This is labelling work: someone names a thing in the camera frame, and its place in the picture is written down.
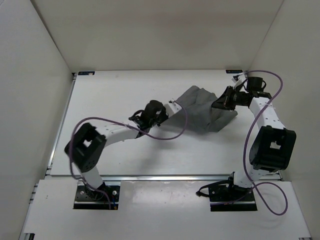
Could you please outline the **grey pleated skirt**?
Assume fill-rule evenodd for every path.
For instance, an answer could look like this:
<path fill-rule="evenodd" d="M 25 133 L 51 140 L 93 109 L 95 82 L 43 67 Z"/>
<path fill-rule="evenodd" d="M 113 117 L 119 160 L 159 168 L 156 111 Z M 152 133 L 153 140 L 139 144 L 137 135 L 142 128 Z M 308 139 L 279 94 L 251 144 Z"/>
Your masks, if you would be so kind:
<path fill-rule="evenodd" d="M 217 99 L 213 92 L 196 85 L 178 97 L 177 103 L 187 112 L 186 129 L 197 134 L 217 133 L 230 124 L 238 112 L 212 108 L 212 103 Z"/>

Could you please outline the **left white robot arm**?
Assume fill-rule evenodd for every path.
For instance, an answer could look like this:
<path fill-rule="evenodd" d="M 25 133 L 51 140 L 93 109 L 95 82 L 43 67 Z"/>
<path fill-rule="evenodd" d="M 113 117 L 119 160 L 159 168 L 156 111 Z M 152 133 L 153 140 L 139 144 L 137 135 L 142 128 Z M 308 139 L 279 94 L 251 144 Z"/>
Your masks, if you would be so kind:
<path fill-rule="evenodd" d="M 136 111 L 125 122 L 109 121 L 107 126 L 97 128 L 89 122 L 80 125 L 72 133 L 72 137 L 64 148 L 69 157 L 69 168 L 72 177 L 75 177 L 73 165 L 80 173 L 87 187 L 87 193 L 93 199 L 104 195 L 105 184 L 99 174 L 97 164 L 103 150 L 115 143 L 138 139 L 146 136 L 154 126 L 160 126 L 169 119 L 170 104 L 151 100 L 144 109 Z"/>

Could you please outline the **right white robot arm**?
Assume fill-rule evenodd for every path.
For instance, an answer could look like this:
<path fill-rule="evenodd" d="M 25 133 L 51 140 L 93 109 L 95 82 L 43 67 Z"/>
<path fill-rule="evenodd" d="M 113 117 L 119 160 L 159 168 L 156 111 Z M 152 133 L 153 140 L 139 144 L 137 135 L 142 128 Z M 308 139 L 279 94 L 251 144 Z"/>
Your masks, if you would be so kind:
<path fill-rule="evenodd" d="M 234 85 L 228 86 L 223 94 L 212 103 L 212 108 L 233 111 L 237 106 L 248 107 L 254 115 L 253 126 L 258 133 L 249 152 L 249 166 L 232 173 L 232 183 L 224 187 L 224 195 L 236 200 L 243 189 L 268 173 L 285 170 L 290 162 L 297 135 L 280 121 L 272 105 L 272 96 L 265 91 L 266 82 L 261 77 L 242 80 L 239 75 L 232 78 Z"/>

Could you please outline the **right blue corner label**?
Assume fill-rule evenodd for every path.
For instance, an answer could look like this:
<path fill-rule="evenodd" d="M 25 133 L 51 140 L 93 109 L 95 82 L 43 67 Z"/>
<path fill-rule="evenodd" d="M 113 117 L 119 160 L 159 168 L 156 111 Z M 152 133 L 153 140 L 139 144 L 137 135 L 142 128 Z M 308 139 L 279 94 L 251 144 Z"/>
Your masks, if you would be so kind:
<path fill-rule="evenodd" d="M 227 74 L 235 74 L 235 75 L 243 73 L 243 71 L 240 69 L 226 69 L 225 72 Z"/>

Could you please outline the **blue corner label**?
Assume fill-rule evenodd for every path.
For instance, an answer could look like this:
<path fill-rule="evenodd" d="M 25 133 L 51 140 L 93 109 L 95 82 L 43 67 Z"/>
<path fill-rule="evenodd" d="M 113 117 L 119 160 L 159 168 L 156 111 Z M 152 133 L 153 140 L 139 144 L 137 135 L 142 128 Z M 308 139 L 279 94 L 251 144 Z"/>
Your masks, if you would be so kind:
<path fill-rule="evenodd" d="M 243 73 L 243 71 L 240 69 L 226 69 L 225 72 L 227 74 L 235 74 L 235 75 Z"/>
<path fill-rule="evenodd" d="M 93 76 L 95 71 L 79 71 L 78 76 Z"/>

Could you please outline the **left blue corner label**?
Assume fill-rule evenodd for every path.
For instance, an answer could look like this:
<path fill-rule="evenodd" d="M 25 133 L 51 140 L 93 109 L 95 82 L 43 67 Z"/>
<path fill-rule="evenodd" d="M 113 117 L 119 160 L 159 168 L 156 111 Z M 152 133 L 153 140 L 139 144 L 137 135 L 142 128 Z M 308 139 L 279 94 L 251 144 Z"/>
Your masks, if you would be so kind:
<path fill-rule="evenodd" d="M 79 71 L 78 76 L 93 76 L 95 71 Z"/>

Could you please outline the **front aluminium rail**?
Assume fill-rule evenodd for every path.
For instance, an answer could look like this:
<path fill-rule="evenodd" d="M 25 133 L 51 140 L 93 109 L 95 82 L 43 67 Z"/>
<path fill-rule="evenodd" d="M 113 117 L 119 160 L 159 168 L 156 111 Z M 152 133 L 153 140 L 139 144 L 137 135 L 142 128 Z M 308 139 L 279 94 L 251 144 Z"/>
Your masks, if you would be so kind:
<path fill-rule="evenodd" d="M 221 181 L 227 180 L 228 174 L 201 175 L 104 175 L 105 181 Z"/>

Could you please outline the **aluminium rail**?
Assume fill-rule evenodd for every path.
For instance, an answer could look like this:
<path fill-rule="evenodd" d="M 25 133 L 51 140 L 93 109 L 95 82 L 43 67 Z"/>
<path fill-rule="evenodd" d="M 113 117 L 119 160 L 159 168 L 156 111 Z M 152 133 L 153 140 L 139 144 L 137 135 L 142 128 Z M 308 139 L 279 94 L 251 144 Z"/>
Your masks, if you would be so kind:
<path fill-rule="evenodd" d="M 49 160 L 48 160 L 48 163 L 47 163 L 47 169 L 51 169 L 52 164 L 53 164 L 53 160 L 54 160 L 54 157 L 55 157 L 55 154 L 56 154 L 56 151 L 57 151 L 57 146 L 58 146 L 59 139 L 60 139 L 60 136 L 61 136 L 62 128 L 63 128 L 64 122 L 65 122 L 65 118 L 66 118 L 66 115 L 67 115 L 67 112 L 68 112 L 69 104 L 70 104 L 72 93 L 73 93 L 74 86 L 75 86 L 75 82 L 76 82 L 76 79 L 77 79 L 77 75 L 78 75 L 77 72 L 73 72 L 72 73 L 71 87 L 70 87 L 70 90 L 68 92 L 68 96 L 67 96 L 67 99 L 66 99 L 66 102 L 65 102 L 65 106 L 64 106 L 64 109 L 63 109 L 63 112 L 62 112 L 62 117 L 60 119 L 59 126 L 58 126 L 58 129 L 57 129 L 57 133 L 55 135 L 55 139 L 54 139 L 53 146 L 52 146 L 52 149 L 51 149 L 51 153 L 50 153 L 50 156 L 49 156 Z"/>
<path fill-rule="evenodd" d="M 228 174 L 201 175 L 104 175 L 105 181 L 221 181 L 227 180 Z"/>

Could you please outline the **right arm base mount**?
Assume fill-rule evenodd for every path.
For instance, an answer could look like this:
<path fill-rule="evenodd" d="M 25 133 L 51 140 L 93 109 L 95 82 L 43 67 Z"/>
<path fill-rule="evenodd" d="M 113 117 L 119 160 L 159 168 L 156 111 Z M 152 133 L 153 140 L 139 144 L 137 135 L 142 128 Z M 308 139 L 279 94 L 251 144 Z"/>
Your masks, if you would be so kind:
<path fill-rule="evenodd" d="M 251 188 L 236 187 L 230 179 L 204 185 L 195 194 L 198 197 L 209 198 L 211 212 L 258 210 Z"/>

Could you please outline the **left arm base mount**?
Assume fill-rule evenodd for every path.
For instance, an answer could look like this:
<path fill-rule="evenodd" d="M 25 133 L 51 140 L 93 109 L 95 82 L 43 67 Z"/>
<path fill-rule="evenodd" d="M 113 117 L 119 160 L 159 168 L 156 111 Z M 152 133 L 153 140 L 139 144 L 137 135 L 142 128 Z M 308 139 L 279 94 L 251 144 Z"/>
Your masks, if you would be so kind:
<path fill-rule="evenodd" d="M 108 195 L 93 191 L 83 183 L 79 183 L 76 188 L 73 208 L 75 210 L 111 210 L 119 208 L 120 182 L 106 182 L 103 191 Z"/>

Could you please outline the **left aluminium rail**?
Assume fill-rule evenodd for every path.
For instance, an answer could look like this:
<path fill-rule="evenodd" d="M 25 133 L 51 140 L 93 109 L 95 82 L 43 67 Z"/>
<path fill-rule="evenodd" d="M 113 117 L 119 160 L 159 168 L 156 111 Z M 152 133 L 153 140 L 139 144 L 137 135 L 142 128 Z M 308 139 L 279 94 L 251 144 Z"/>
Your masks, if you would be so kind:
<path fill-rule="evenodd" d="M 54 139 L 53 146 L 52 146 L 52 149 L 51 149 L 51 153 L 50 153 L 50 156 L 49 156 L 49 160 L 48 160 L 48 163 L 47 163 L 47 169 L 51 169 L 52 164 L 53 164 L 53 160 L 54 160 L 54 157 L 55 157 L 55 154 L 56 154 L 56 151 L 57 151 L 57 146 L 58 146 L 59 139 L 60 139 L 60 136 L 61 136 L 62 128 L 63 128 L 64 122 L 65 122 L 65 118 L 66 118 L 66 115 L 67 115 L 67 112 L 68 112 L 69 104 L 70 104 L 72 93 L 73 93 L 74 86 L 75 86 L 75 82 L 76 82 L 76 79 L 77 79 L 77 75 L 78 75 L 77 72 L 73 72 L 72 73 L 71 87 L 70 87 L 70 90 L 68 92 L 68 96 L 67 96 L 67 99 L 66 99 L 66 102 L 65 102 L 65 106 L 64 106 L 64 109 L 63 109 L 63 112 L 62 112 L 62 117 L 60 119 L 59 126 L 58 126 L 58 129 L 57 129 L 57 133 L 55 135 L 55 139 Z"/>

